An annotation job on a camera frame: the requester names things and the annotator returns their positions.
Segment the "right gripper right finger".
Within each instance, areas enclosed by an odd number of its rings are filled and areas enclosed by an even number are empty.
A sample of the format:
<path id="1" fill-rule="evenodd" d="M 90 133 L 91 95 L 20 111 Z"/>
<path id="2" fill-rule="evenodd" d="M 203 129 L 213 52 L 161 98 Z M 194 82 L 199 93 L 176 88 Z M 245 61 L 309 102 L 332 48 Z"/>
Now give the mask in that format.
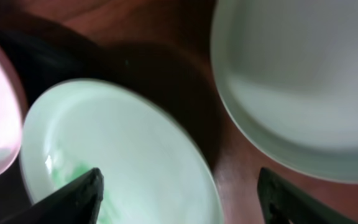
<path id="1" fill-rule="evenodd" d="M 257 193 L 268 224 L 355 224 L 268 168 L 261 168 Z"/>

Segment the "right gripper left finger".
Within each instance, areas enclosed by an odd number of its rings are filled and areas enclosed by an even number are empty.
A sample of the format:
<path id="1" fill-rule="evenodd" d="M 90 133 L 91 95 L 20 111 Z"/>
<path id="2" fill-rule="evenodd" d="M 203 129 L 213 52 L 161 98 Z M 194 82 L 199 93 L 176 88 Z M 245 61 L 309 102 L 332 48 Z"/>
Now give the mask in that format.
<path id="1" fill-rule="evenodd" d="M 95 224 L 103 193 L 104 177 L 93 168 L 0 224 Z"/>

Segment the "pale green plate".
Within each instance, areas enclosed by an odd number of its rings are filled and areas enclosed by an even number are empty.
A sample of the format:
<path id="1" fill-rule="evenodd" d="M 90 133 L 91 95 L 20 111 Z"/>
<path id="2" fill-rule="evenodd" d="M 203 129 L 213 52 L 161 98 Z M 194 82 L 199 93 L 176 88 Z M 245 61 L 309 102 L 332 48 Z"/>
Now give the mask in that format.
<path id="1" fill-rule="evenodd" d="M 258 150 L 358 184 L 358 0 L 218 1 L 211 61 L 227 112 Z"/>
<path id="2" fill-rule="evenodd" d="M 99 223 L 224 221 L 211 172 L 186 131 L 112 83 L 71 80 L 38 97 L 25 118 L 20 164 L 33 203 L 97 167 Z"/>

